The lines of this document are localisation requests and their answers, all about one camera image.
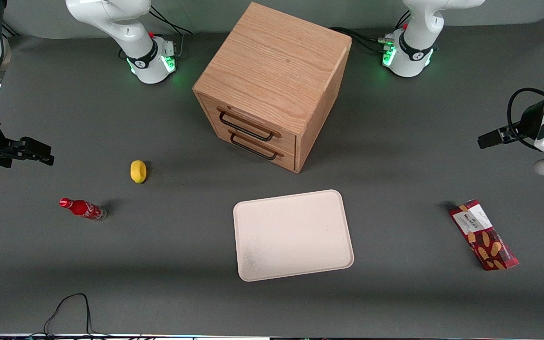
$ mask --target drawer handle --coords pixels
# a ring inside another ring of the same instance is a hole
[[[274,153],[273,155],[271,156],[266,156],[264,155],[263,153],[260,153],[258,151],[255,151],[254,149],[251,149],[249,148],[248,146],[246,145],[243,145],[243,144],[240,144],[239,142],[236,142],[233,138],[236,136],[236,134],[232,134],[232,136],[230,136],[230,142],[232,142],[232,144],[234,144],[235,146],[241,148],[241,149],[244,149],[246,151],[249,151],[250,153],[254,153],[256,155],[258,155],[259,157],[263,158],[263,159],[266,159],[268,161],[273,161],[276,156],[278,156],[278,153]]]
[[[225,125],[228,125],[229,127],[233,127],[233,128],[237,129],[238,131],[240,131],[242,133],[246,133],[246,134],[248,134],[249,136],[251,136],[253,138],[257,138],[258,140],[261,140],[263,142],[269,142],[270,139],[272,139],[272,137],[274,137],[274,133],[270,133],[269,136],[263,137],[263,136],[259,136],[258,134],[252,133],[247,129],[243,129],[242,127],[239,127],[238,125],[236,125],[234,123],[230,123],[227,120],[224,120],[225,115],[226,115],[226,112],[224,110],[219,114],[219,120],[222,121],[222,123],[224,123]]]

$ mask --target coca-cola bottle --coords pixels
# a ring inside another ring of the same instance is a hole
[[[106,218],[107,215],[105,209],[84,200],[73,201],[69,198],[62,198],[60,200],[60,207],[65,207],[69,211],[72,211],[72,213],[76,216],[88,218],[94,221],[101,221]]]

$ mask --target lemon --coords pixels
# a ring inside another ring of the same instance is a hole
[[[135,183],[142,183],[146,179],[146,164],[142,161],[131,163],[131,179]]]

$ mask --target bottle cap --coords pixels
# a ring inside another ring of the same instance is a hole
[[[69,208],[72,206],[72,200],[69,198],[62,198],[60,200],[60,207]]]

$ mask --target cabinet drawer front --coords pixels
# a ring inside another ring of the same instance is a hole
[[[236,110],[228,108],[228,105],[207,95],[200,94],[200,98],[216,131],[232,129],[263,145],[270,145],[279,151],[295,154],[295,135],[277,127],[268,127],[265,122],[252,122]]]
[[[249,136],[243,135],[240,132],[232,129],[217,131],[219,138],[226,142],[232,143],[235,146],[258,155],[259,157],[270,161],[270,163],[278,164],[287,170],[295,170],[295,155],[285,153],[284,151],[274,150],[265,145],[264,142],[255,140]]]

